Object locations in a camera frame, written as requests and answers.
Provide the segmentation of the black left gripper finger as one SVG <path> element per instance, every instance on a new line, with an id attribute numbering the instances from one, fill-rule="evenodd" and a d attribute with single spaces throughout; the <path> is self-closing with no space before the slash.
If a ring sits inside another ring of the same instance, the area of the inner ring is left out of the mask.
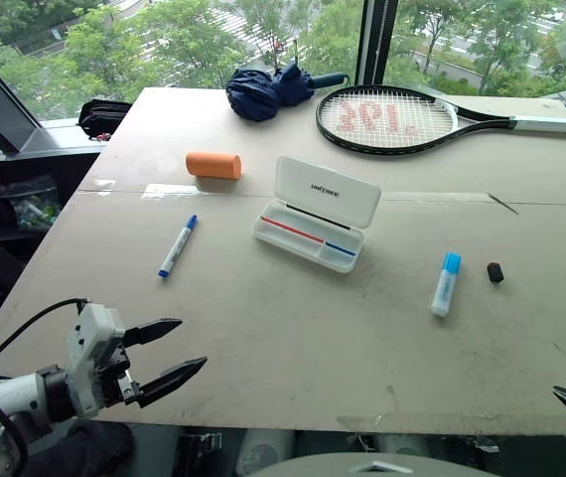
<path id="1" fill-rule="evenodd" d="M 207 357 L 186 360 L 180 365 L 167 370 L 159 378 L 143 385 L 139 389 L 137 397 L 139 407 L 146 407 L 182 387 L 201 370 L 207 361 Z"/>
<path id="2" fill-rule="evenodd" d="M 167 335 L 183 324 L 181 319 L 161 318 L 125 331 L 122 338 L 123 347 L 145 345 Z"/>

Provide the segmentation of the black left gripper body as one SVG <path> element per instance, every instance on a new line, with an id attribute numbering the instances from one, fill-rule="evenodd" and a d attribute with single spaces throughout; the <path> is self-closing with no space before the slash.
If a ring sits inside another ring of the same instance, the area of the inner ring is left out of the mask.
<path id="1" fill-rule="evenodd" d="M 129 373 L 130 360 L 125 347 L 118 344 L 107 351 L 95 365 L 98 397 L 102 407 L 124 402 L 131 404 L 140 398 L 140 386 Z"/>

